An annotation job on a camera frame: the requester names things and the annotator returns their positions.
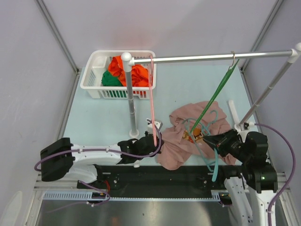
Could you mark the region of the teal plastic hanger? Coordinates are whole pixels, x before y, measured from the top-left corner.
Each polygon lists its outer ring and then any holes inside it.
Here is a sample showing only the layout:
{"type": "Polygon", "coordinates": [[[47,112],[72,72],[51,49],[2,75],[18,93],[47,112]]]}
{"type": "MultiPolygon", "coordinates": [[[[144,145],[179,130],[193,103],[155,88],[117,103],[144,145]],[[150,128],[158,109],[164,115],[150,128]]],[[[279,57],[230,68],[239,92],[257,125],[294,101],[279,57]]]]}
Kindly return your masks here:
{"type": "Polygon", "coordinates": [[[219,156],[217,153],[217,150],[215,148],[211,148],[208,144],[204,142],[204,135],[211,135],[209,127],[213,125],[217,119],[218,119],[218,112],[216,110],[212,110],[211,113],[215,113],[215,118],[208,122],[207,125],[203,124],[202,122],[198,122],[198,125],[200,125],[200,134],[201,139],[200,141],[197,141],[197,138],[195,135],[193,135],[193,132],[189,132],[190,128],[190,122],[196,121],[194,118],[187,118],[185,119],[182,124],[184,125],[185,132],[188,134],[188,138],[192,140],[192,143],[199,151],[202,160],[204,161],[205,165],[207,166],[207,169],[210,173],[212,173],[211,181],[215,182],[217,180],[218,176],[218,169],[219,169],[219,156]]]}

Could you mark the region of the pink t shirt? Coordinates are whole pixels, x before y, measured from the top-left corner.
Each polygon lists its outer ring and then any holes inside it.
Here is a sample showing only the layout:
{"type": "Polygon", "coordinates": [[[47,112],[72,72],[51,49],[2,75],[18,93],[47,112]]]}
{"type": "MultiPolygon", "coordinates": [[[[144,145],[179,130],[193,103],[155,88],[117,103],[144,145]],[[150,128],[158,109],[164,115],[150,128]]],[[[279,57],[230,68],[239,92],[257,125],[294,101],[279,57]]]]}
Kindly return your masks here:
{"type": "MultiPolygon", "coordinates": [[[[170,115],[169,119],[172,124],[172,127],[165,129],[162,132],[162,139],[164,144],[161,148],[161,154],[158,154],[157,161],[162,166],[166,163],[163,163],[164,158],[163,152],[166,152],[167,156],[171,155],[171,157],[167,157],[167,160],[174,161],[175,164],[183,165],[192,155],[200,155],[197,148],[192,143],[192,140],[188,138],[188,134],[185,132],[184,125],[182,122],[187,118],[197,119],[202,111],[204,110],[207,101],[198,102],[198,103],[190,103],[184,105],[176,110],[174,110],[170,115]]],[[[209,110],[205,113],[205,116],[202,118],[201,122],[207,125],[208,122],[212,121],[215,118],[215,113],[211,113],[212,110],[216,110],[218,112],[217,121],[209,127],[210,136],[219,135],[225,133],[231,129],[231,126],[227,122],[227,115],[225,112],[219,107],[218,102],[214,101],[210,106],[209,110]]],[[[190,128],[194,125],[195,121],[190,122],[190,128]]],[[[194,131],[193,135],[196,136],[197,141],[200,141],[200,125],[198,125],[194,131]]]]}

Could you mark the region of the orange t shirt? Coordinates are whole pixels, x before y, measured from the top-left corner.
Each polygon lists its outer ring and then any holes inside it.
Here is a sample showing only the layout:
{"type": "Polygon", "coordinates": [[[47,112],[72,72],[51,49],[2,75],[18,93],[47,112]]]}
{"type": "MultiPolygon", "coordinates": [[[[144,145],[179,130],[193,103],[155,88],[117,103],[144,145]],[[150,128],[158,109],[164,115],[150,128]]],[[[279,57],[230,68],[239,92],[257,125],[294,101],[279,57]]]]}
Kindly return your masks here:
{"type": "MultiPolygon", "coordinates": [[[[123,87],[127,85],[125,71],[123,70],[123,61],[121,56],[112,58],[108,71],[119,79],[123,87]]],[[[141,65],[132,66],[131,70],[132,86],[133,87],[147,87],[148,86],[148,70],[141,65]]]]}

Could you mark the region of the green plastic hanger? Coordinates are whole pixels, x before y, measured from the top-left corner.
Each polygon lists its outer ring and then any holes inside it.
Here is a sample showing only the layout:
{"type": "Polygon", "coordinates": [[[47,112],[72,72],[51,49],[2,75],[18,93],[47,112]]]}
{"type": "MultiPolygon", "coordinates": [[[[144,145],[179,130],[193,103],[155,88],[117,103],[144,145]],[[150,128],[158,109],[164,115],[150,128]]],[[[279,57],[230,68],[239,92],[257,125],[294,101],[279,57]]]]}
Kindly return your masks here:
{"type": "Polygon", "coordinates": [[[194,125],[192,126],[190,132],[193,132],[193,130],[197,127],[197,125],[200,123],[202,118],[205,116],[205,113],[209,110],[210,106],[213,104],[215,99],[218,97],[219,93],[222,91],[222,89],[224,88],[224,86],[226,85],[228,80],[230,79],[230,77],[233,74],[233,71],[234,71],[235,67],[237,66],[238,62],[239,62],[239,60],[236,60],[235,66],[230,70],[227,69],[224,77],[222,78],[221,82],[219,83],[219,85],[216,88],[215,92],[213,93],[212,97],[210,98],[210,100],[206,104],[204,110],[202,111],[200,116],[196,119],[196,121],[195,121],[194,125]]]}

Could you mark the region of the green t shirt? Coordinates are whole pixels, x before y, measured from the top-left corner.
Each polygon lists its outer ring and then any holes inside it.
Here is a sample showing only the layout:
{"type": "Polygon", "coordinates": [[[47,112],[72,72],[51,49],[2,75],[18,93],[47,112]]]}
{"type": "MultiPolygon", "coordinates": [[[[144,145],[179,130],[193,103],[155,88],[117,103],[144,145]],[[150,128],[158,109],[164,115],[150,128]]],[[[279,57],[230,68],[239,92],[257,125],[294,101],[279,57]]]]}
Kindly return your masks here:
{"type": "Polygon", "coordinates": [[[109,71],[105,71],[102,77],[102,85],[105,87],[122,87],[122,83],[117,77],[114,77],[109,71]]]}

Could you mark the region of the pink wire hanger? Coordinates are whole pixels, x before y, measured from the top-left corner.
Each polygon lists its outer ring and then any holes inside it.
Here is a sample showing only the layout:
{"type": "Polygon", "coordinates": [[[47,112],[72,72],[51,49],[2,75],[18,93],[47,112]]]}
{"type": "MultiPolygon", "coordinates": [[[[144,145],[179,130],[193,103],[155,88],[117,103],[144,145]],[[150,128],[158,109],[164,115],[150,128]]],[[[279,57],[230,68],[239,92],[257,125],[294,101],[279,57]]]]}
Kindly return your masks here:
{"type": "MultiPolygon", "coordinates": [[[[150,112],[151,112],[151,122],[154,123],[155,121],[155,113],[154,113],[154,103],[153,103],[153,92],[152,92],[152,85],[153,85],[153,73],[154,73],[154,62],[153,62],[153,56],[150,55],[150,70],[148,75],[148,87],[150,92],[150,112]]],[[[153,141],[154,146],[157,146],[157,135],[156,135],[156,127],[153,125],[153,141]]]]}

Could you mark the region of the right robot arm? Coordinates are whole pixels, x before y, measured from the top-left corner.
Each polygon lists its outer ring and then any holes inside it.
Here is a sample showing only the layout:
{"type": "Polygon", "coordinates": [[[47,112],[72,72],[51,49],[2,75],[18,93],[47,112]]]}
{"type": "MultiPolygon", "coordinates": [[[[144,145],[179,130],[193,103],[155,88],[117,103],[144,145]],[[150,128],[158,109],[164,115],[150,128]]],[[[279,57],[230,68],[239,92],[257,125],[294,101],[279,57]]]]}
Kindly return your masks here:
{"type": "Polygon", "coordinates": [[[267,162],[268,139],[257,131],[238,132],[203,138],[224,157],[231,154],[241,166],[223,166],[217,184],[227,189],[232,206],[229,214],[234,226],[272,226],[276,223],[275,197],[277,173],[267,162]]]}

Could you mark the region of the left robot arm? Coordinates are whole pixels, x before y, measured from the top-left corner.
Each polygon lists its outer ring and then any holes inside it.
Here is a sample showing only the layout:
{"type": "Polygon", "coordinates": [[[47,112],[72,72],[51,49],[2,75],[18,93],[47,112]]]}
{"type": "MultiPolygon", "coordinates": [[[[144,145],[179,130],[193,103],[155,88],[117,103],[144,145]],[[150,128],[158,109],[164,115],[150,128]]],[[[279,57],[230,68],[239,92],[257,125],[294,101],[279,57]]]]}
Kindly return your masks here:
{"type": "Polygon", "coordinates": [[[109,146],[83,146],[71,143],[63,137],[40,152],[40,161],[35,170],[41,173],[43,182],[71,178],[89,183],[93,188],[103,185],[104,177],[97,167],[106,165],[133,165],[161,152],[162,135],[154,137],[148,132],[140,139],[120,141],[109,146]]]}

